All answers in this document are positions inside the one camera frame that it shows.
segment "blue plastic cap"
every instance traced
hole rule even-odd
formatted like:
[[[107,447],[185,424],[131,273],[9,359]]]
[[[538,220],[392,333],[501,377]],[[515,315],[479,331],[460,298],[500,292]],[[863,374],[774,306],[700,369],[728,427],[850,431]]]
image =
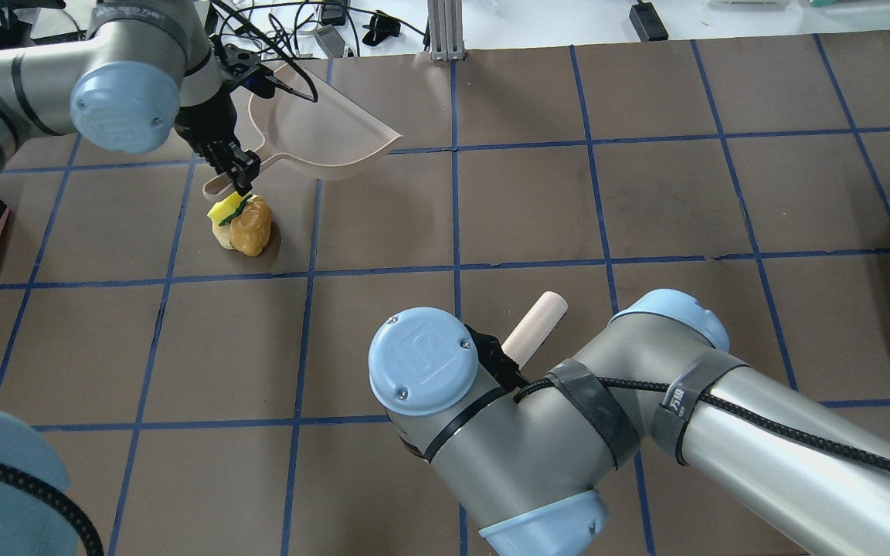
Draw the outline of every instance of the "blue plastic cap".
[[[608,518],[600,494],[587,490],[480,529],[480,536],[500,556],[578,556]]]
[[[181,106],[177,84],[138,61],[114,61],[78,79],[71,120],[84,137],[109,151],[140,154],[167,141]]]
[[[67,471],[53,448],[34,429],[0,412],[0,463],[67,488]],[[77,534],[45,503],[0,483],[0,555],[74,556]]]
[[[389,411],[431,415],[455,405],[480,367],[465,325],[432,307],[387,320],[370,345],[370,387]]]
[[[703,309],[698,300],[688,294],[677,290],[654,290],[637,300],[629,309],[614,314],[610,323],[624,314],[632,313],[660,314],[662,317],[678,320],[706,337],[714,348],[730,352],[730,337],[723,323],[712,310]]]

